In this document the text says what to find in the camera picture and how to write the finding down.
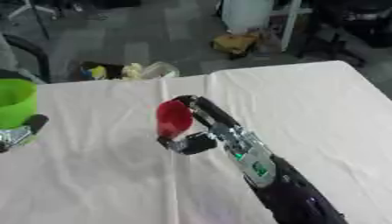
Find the red cup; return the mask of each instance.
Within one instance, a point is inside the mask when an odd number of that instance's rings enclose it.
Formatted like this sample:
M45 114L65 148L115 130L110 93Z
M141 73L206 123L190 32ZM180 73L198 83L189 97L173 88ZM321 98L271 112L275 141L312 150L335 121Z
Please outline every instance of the red cup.
M181 101L166 101L157 108L157 133L173 139L192 126L191 110Z

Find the green bowl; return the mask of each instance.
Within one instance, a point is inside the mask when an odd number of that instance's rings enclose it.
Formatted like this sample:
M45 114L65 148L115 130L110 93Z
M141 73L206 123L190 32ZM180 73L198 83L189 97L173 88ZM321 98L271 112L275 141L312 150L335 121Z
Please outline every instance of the green bowl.
M0 79L0 130L22 125L37 111L37 87L28 80Z

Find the white tablecloth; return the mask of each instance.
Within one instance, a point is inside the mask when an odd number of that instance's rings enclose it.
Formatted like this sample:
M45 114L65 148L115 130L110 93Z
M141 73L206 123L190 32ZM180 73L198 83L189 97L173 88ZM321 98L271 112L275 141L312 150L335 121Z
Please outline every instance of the white tablecloth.
M155 108L204 95L292 162L350 223L392 223L392 103L342 62L44 85L37 139L0 155L0 223L275 223L221 148L156 141Z

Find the gray carpet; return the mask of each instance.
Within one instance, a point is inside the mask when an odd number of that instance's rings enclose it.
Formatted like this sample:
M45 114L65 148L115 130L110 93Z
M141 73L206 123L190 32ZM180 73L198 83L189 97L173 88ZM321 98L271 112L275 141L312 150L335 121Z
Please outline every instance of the gray carpet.
M226 54L209 47L214 37L225 33L223 23L212 17L215 3L213 0L143 0L138 8L105 10L103 15L108 17L105 21L88 19L86 13L75 12L52 21L43 14L51 34L49 41L43 38L31 13L17 17L19 26L7 22L0 25L3 31L25 37L49 53L55 81L67 81L75 64L85 60L113 64L138 62L145 66L164 61L178 67L183 76L210 74L225 68L322 60L312 56L298 60L293 56L301 46L301 35L294 35L286 53L228 60ZM348 47L369 61L361 73L392 97L392 49L371 49L356 38L350 38ZM32 58L20 52L17 55L24 67L37 70Z

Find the yellow object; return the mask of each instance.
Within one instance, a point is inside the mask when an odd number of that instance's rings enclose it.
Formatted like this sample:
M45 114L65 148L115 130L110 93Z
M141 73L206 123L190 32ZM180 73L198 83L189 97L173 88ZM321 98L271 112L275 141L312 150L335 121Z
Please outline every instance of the yellow object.
M142 79L142 65L138 63L132 63L129 66L122 68L122 79L127 81L141 80Z
M91 76L95 80L104 80L106 79L107 73L106 68L103 66L97 66L95 68L89 69L88 71L91 72Z
M213 40L213 49L232 54L243 54L259 40L258 31L244 35L225 34Z

